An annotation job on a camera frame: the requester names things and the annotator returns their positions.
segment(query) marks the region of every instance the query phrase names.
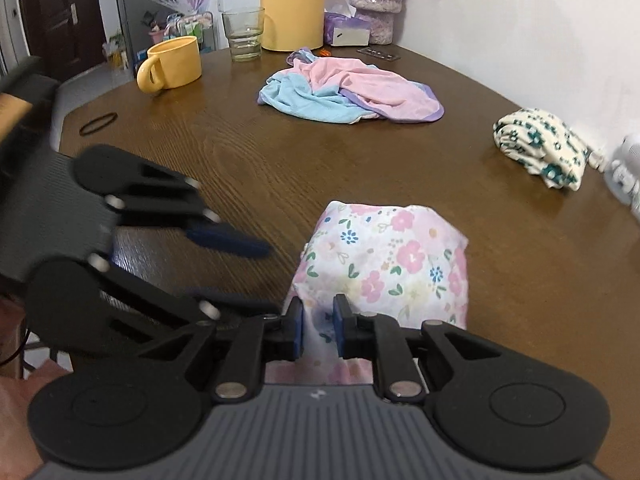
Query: metal screw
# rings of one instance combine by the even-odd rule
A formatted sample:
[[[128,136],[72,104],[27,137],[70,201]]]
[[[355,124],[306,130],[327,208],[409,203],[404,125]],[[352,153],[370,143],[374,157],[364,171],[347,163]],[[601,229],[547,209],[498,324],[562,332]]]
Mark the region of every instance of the metal screw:
[[[107,195],[104,201],[114,209],[124,209],[124,200],[114,195]]]
[[[215,224],[219,224],[220,222],[222,222],[222,218],[220,218],[220,216],[214,213],[211,209],[205,209],[202,212],[202,215],[204,216],[204,218],[208,218]]]
[[[200,310],[205,316],[210,317],[214,321],[217,321],[220,319],[220,316],[221,316],[220,311],[215,306],[210,304],[209,301],[202,300],[198,304],[198,306],[200,307]]]
[[[194,189],[200,189],[200,183],[196,179],[187,176],[184,178],[184,181]]]
[[[422,386],[413,381],[398,381],[389,386],[389,391],[396,397],[415,397],[422,392]]]
[[[246,386],[242,383],[222,383],[216,386],[216,395],[222,399],[239,399],[246,395]]]
[[[100,254],[90,254],[87,258],[87,262],[98,272],[107,272],[109,270],[109,262],[105,260]]]

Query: yellow pitcher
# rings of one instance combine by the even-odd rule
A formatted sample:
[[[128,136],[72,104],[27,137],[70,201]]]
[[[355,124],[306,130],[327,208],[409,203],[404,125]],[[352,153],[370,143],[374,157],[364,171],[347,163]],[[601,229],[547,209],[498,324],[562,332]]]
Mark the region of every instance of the yellow pitcher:
[[[322,46],[324,0],[260,0],[264,7],[262,47],[293,52]]]
[[[151,94],[162,88],[178,88],[202,75],[198,38],[183,36],[163,41],[146,51],[148,59],[138,70],[138,86]]]

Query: clear glass cup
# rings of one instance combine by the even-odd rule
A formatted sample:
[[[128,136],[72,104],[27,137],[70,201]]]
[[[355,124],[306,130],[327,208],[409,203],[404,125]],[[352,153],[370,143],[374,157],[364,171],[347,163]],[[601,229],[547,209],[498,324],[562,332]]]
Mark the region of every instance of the clear glass cup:
[[[226,10],[222,13],[222,24],[231,48],[232,60],[248,61],[260,57],[264,31],[262,7]]]

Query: brown door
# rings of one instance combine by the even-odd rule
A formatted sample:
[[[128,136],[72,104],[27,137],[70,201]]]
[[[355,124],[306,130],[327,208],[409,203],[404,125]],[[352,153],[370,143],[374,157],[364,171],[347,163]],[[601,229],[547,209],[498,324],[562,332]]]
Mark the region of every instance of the brown door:
[[[47,75],[65,81],[104,61],[98,0],[20,0],[27,44]]]

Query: wooden table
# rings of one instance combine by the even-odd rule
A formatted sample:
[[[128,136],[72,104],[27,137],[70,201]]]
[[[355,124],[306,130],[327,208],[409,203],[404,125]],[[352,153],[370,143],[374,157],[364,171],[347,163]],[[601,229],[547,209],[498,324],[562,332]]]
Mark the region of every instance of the wooden table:
[[[169,291],[208,285],[282,300],[329,201],[433,207],[470,240],[469,330],[593,382],[612,418],[596,464],[618,480],[640,478],[640,226],[597,172],[578,192],[549,190],[500,153],[492,124],[514,104],[413,52],[388,50],[402,58],[366,61],[429,84],[446,109],[441,120],[290,117],[256,104],[285,56],[231,63],[224,50],[203,57],[191,85],[149,96],[130,83],[73,111],[61,151],[104,142],[193,176],[214,211],[274,246],[272,257],[251,261],[177,232],[123,229],[119,264]],[[79,137],[82,124],[112,111],[113,126]]]

